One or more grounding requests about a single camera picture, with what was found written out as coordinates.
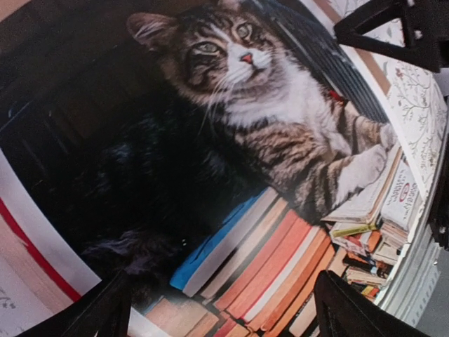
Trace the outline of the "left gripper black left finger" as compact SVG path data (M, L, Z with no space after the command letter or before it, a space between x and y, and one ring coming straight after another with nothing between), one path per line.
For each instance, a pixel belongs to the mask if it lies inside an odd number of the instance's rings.
M77 302L22 332L22 337L127 336L130 280L126 272L104 279Z

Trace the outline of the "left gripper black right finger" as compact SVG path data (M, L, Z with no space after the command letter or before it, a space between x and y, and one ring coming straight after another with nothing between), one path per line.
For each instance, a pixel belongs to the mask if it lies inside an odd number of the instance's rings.
M427 336L377 307L333 271L319 272L314 297L321 336Z

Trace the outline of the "red wooden picture frame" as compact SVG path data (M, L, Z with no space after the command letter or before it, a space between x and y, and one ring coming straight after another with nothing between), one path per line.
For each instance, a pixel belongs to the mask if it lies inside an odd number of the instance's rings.
M29 240L4 203L1 203L1 258L53 315L80 299L80 294Z

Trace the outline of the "cat photo print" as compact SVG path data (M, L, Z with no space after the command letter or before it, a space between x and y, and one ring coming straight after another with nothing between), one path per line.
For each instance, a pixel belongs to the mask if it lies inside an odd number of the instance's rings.
M1 203L81 297L128 274L127 336L320 336L320 271L385 287L429 191L311 2L1 2Z

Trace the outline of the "white mat board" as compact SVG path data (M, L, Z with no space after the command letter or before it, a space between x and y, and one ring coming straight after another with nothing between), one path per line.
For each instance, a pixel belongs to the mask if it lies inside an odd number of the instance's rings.
M1 336L16 336L53 315L4 258L0 269Z

